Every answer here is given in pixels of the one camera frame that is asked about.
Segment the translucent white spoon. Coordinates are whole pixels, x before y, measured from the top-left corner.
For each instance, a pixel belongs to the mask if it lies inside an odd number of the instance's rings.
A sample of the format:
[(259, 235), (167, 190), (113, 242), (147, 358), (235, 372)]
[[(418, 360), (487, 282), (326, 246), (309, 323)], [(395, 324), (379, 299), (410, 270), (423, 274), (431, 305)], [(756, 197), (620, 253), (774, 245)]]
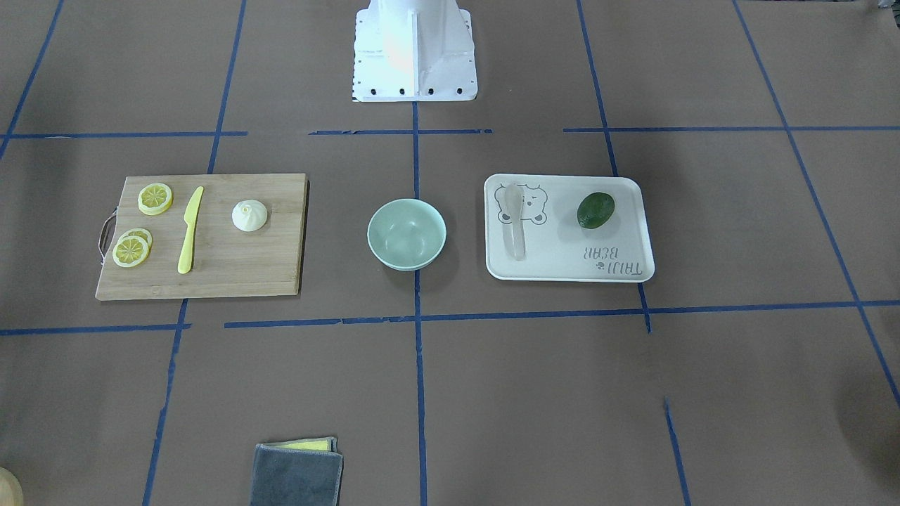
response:
[(526, 241), (524, 233), (524, 225), (522, 222), (522, 208), (524, 204), (524, 193), (520, 186), (511, 183), (505, 188), (504, 200), (506, 205), (506, 214), (509, 217), (509, 240), (512, 256), (515, 260), (521, 261), (526, 256)]

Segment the light green bowl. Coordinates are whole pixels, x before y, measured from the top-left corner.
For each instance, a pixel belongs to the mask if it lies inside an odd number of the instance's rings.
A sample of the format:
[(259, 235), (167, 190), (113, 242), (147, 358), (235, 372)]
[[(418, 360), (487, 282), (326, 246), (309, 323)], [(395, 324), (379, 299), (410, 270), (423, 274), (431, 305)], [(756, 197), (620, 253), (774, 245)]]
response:
[(374, 212), (366, 229), (373, 256), (397, 271), (429, 266), (446, 246), (443, 215), (433, 205), (414, 198), (386, 202)]

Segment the white steamed bun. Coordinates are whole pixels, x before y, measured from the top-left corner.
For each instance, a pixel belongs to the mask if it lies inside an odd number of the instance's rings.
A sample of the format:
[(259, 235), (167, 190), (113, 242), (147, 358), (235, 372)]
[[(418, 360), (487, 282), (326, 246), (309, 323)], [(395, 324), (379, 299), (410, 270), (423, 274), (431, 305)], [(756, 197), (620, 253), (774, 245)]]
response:
[(242, 233), (254, 233), (268, 221), (268, 208), (259, 200), (242, 200), (231, 211), (235, 228)]

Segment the white bear tray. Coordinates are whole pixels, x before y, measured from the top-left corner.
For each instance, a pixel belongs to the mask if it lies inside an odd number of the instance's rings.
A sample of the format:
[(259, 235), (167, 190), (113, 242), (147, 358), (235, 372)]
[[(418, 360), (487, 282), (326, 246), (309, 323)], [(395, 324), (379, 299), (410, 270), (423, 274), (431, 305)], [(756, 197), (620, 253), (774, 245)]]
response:
[[(504, 191), (521, 188), (524, 256), (516, 259)], [(616, 202), (610, 220), (582, 228), (577, 209), (592, 193)], [(627, 177), (495, 174), (483, 185), (485, 262), (502, 280), (640, 284), (655, 259), (640, 187)]]

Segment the green avocado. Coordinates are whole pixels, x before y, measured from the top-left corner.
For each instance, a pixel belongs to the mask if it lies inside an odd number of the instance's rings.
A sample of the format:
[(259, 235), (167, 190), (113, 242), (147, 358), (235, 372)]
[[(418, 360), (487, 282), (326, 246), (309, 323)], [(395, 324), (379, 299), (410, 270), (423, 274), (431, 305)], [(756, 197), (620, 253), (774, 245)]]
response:
[(609, 193), (589, 193), (577, 208), (577, 223), (581, 228), (594, 230), (607, 223), (615, 212), (616, 200)]

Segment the yellow sponge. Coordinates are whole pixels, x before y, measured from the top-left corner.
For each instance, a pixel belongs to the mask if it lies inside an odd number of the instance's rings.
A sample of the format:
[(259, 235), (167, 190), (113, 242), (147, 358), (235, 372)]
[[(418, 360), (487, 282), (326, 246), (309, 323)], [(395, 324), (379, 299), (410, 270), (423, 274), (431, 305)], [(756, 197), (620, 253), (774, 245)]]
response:
[(335, 446), (331, 436), (326, 436), (325, 438), (287, 440), (282, 442), (270, 443), (268, 445), (273, 446), (274, 448), (325, 452), (333, 452)]

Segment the bamboo cutting board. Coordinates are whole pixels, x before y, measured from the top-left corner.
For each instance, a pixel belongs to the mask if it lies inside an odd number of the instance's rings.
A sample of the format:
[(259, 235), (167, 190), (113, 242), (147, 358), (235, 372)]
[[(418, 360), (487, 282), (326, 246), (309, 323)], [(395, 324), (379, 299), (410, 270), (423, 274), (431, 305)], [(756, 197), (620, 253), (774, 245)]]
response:
[[(170, 208), (157, 216), (139, 211), (139, 191), (166, 183)], [(195, 230), (193, 267), (177, 273), (184, 231), (183, 215), (198, 186), (205, 187)], [(104, 259), (96, 298), (101, 301), (296, 295), (301, 280), (308, 179), (304, 174), (164, 175), (126, 177), (117, 206), (115, 242), (129, 228), (153, 235), (149, 256), (135, 268)], [(232, 224), (231, 211), (242, 200), (259, 200), (268, 221), (254, 233)]]

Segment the yellow plastic knife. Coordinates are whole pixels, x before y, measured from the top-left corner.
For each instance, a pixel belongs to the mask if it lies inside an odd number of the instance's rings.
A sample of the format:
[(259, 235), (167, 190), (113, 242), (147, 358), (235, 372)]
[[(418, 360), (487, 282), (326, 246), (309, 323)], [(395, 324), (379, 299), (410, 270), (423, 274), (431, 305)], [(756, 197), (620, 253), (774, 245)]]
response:
[(186, 224), (186, 231), (184, 231), (183, 243), (176, 268), (177, 273), (180, 273), (180, 275), (189, 273), (193, 267), (195, 230), (204, 192), (205, 187), (196, 187), (188, 201), (186, 210), (184, 210), (183, 220), (184, 224)]

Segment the grey folded cloth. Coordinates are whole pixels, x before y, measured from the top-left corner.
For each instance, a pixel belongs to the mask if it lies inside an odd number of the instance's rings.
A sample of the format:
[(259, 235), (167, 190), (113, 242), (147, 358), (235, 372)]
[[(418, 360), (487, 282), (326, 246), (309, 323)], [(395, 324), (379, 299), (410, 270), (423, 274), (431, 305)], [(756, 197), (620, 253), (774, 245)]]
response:
[(344, 459), (331, 438), (333, 452), (257, 444), (250, 505), (338, 505)]

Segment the lemon slice top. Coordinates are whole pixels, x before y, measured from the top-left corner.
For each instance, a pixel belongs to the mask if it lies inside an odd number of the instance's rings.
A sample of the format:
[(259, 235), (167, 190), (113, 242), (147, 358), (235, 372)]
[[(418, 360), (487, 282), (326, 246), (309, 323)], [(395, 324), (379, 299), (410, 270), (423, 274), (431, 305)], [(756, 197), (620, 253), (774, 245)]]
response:
[(164, 214), (172, 202), (172, 189), (166, 183), (149, 183), (139, 191), (137, 197), (139, 211), (147, 216)]

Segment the lemon slice partly hidden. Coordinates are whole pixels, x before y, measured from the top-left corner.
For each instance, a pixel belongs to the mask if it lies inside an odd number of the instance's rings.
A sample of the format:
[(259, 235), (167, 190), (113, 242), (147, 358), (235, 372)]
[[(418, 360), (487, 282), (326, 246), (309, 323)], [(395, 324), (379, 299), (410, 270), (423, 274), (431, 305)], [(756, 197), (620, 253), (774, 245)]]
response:
[(153, 235), (147, 228), (129, 228), (129, 230), (125, 231), (125, 233), (121, 234), (118, 242), (122, 242), (123, 240), (129, 237), (138, 237), (145, 241), (148, 244), (148, 247), (153, 246)]

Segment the wooden disc stand base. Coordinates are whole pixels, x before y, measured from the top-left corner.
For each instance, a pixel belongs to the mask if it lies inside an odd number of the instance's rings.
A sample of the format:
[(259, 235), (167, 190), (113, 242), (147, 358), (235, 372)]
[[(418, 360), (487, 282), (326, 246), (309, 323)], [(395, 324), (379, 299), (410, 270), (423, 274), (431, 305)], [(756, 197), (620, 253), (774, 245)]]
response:
[(22, 487), (16, 476), (6, 468), (0, 468), (1, 506), (22, 506), (25, 504)]

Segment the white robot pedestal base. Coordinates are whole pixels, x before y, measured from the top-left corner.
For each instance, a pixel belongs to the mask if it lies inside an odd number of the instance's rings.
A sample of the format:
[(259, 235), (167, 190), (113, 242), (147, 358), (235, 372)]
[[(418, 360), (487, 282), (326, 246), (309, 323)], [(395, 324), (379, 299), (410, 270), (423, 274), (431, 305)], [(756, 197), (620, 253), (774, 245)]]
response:
[(456, 1), (371, 1), (354, 29), (354, 102), (478, 96), (472, 17)]

